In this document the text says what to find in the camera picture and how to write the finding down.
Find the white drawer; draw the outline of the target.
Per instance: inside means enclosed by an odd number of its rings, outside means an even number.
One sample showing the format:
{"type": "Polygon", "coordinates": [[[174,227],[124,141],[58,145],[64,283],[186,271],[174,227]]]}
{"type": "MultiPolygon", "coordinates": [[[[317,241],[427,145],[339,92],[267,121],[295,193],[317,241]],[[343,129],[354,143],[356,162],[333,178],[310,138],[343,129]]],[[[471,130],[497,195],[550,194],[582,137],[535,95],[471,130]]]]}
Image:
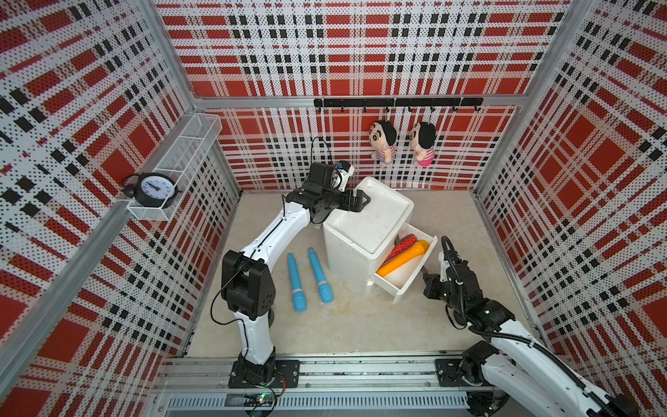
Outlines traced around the white drawer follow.
{"type": "Polygon", "coordinates": [[[368,288],[378,287],[383,289],[393,298],[393,303],[398,303],[405,293],[408,291],[410,286],[415,282],[415,280],[421,274],[422,268],[425,267],[428,258],[434,252],[438,243],[436,236],[430,236],[426,232],[413,227],[412,225],[406,224],[402,227],[400,232],[397,234],[396,238],[385,250],[383,255],[380,257],[381,263],[380,266],[373,271],[369,277],[370,282],[368,283],[368,288]],[[376,274],[377,270],[384,264],[384,260],[387,258],[391,250],[394,248],[396,243],[400,241],[403,237],[414,234],[418,241],[425,240],[430,244],[429,250],[425,255],[417,257],[410,262],[406,263],[396,271],[392,272],[386,277],[380,277],[376,274]]]}

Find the orange toy microphone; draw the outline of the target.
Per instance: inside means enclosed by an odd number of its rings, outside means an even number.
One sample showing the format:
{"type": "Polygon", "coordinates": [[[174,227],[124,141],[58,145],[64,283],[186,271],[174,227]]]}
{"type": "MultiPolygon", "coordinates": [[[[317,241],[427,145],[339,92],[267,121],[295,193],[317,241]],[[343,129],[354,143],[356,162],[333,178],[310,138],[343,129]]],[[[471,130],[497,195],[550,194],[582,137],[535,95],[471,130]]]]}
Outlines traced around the orange toy microphone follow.
{"type": "Polygon", "coordinates": [[[429,250],[430,244],[425,241],[416,241],[411,247],[406,248],[404,251],[396,255],[394,258],[392,258],[390,261],[386,262],[383,264],[376,272],[376,274],[380,277],[386,277],[392,272],[396,271],[396,269],[399,269],[406,263],[410,262],[411,260],[420,257],[422,255],[425,255],[427,253],[427,250],[429,250]]]}

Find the red glitter toy microphone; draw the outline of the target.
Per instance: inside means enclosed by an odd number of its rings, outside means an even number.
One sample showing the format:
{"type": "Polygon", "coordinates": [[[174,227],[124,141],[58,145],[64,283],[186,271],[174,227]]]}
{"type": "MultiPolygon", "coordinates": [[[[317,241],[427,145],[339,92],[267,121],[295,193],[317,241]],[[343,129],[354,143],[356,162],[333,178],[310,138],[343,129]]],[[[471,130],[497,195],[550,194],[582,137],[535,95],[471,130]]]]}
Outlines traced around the red glitter toy microphone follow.
{"type": "Polygon", "coordinates": [[[398,257],[403,252],[409,250],[411,246],[417,243],[418,239],[414,234],[407,235],[403,237],[400,241],[396,243],[394,248],[391,250],[387,258],[384,260],[384,264],[391,262],[394,258],[398,257]]]}

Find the white plastic drawer cabinet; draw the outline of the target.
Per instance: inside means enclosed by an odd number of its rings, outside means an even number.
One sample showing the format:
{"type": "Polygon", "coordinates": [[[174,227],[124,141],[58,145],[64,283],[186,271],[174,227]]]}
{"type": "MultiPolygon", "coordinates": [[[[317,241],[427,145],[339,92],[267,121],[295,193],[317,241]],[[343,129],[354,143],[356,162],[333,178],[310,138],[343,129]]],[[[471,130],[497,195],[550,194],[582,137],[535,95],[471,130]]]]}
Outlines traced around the white plastic drawer cabinet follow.
{"type": "Polygon", "coordinates": [[[395,238],[409,224],[414,203],[373,177],[364,178],[354,191],[369,198],[361,212],[337,208],[324,222],[329,272],[350,288],[367,290],[377,285],[396,296],[400,289],[377,277],[376,271],[394,246],[395,238]]]}

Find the blue toy microphone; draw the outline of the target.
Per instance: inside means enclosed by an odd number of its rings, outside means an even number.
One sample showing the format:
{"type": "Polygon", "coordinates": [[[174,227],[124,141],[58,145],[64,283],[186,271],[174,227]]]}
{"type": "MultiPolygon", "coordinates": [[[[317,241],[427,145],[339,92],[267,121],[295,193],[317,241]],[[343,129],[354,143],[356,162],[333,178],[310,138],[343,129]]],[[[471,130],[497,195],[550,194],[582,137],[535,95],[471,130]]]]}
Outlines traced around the blue toy microphone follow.
{"type": "Polygon", "coordinates": [[[333,290],[324,274],[323,268],[321,267],[319,257],[315,253],[313,248],[308,249],[308,258],[311,263],[311,267],[314,271],[314,277],[317,283],[321,301],[324,304],[329,304],[333,302],[334,300],[333,290]]]}
{"type": "Polygon", "coordinates": [[[303,313],[307,310],[307,298],[302,288],[302,282],[300,281],[297,261],[292,253],[288,254],[288,273],[292,288],[293,306],[297,313],[303,313]]]}

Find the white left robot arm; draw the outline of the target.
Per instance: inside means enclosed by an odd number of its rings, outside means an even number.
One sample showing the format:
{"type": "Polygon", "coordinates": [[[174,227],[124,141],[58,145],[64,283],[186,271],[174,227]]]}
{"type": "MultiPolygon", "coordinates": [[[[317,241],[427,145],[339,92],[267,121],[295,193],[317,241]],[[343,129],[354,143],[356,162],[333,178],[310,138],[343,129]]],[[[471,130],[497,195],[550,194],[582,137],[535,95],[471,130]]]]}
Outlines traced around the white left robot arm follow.
{"type": "Polygon", "coordinates": [[[279,374],[270,337],[276,288],[271,272],[291,241],[310,224],[321,224],[335,210],[360,213],[371,202],[363,191],[347,188],[354,173],[348,161],[315,163],[302,185],[282,198],[281,211],[255,240],[222,258],[222,286],[216,294],[239,328],[241,353],[236,376],[268,387],[279,374]]]}

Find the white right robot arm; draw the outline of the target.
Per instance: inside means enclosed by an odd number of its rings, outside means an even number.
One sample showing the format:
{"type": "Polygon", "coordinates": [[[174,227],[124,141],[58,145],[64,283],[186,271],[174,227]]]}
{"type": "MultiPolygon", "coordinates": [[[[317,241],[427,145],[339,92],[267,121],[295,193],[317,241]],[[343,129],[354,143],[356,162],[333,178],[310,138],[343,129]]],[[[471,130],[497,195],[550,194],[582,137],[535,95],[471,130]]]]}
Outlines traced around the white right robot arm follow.
{"type": "Polygon", "coordinates": [[[574,371],[535,339],[509,309],[487,298],[476,274],[442,236],[441,272],[424,278],[425,297],[444,303],[450,323],[481,338],[461,356],[454,377],[488,383],[536,416],[637,416],[623,394],[612,395],[574,371]]]}

